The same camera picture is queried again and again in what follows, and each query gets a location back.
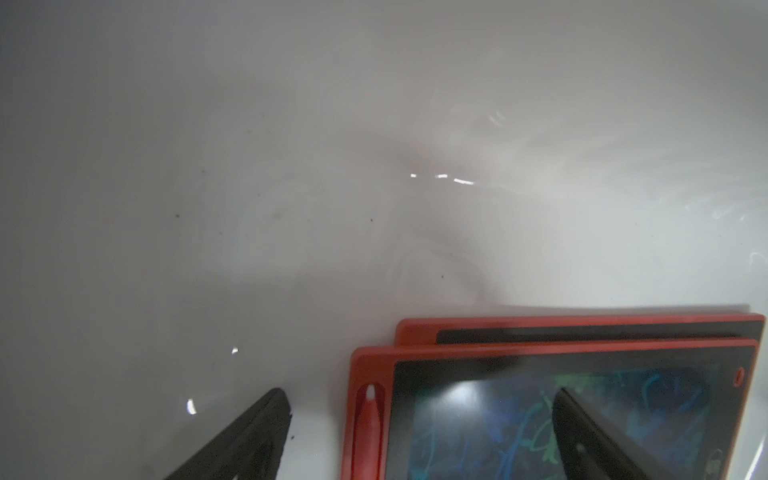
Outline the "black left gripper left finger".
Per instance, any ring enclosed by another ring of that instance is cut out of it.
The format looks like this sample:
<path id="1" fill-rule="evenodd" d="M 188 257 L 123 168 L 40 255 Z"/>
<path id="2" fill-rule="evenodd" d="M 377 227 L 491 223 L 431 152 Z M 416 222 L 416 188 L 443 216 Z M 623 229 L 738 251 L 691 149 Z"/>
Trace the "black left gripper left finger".
<path id="1" fill-rule="evenodd" d="M 285 391 L 273 388 L 167 479 L 275 480 L 291 420 Z"/>

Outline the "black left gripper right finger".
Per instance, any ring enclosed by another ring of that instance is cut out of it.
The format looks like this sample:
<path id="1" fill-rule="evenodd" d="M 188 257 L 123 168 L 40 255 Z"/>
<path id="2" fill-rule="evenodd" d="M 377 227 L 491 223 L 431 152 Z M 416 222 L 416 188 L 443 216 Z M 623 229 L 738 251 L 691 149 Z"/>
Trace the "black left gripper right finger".
<path id="1" fill-rule="evenodd" d="M 557 391 L 552 426 L 568 479 L 651 477 L 635 442 L 576 391 Z"/>

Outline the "white plastic storage box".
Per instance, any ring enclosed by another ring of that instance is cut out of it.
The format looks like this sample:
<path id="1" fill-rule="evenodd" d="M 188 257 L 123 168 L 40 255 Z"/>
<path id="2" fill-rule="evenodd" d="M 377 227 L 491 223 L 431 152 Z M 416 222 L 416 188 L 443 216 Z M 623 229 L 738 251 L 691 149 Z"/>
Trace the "white plastic storage box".
<path id="1" fill-rule="evenodd" d="M 336 479 L 402 319 L 766 310 L 763 1 L 1 5 L 5 479 L 162 479 L 274 387 Z"/>

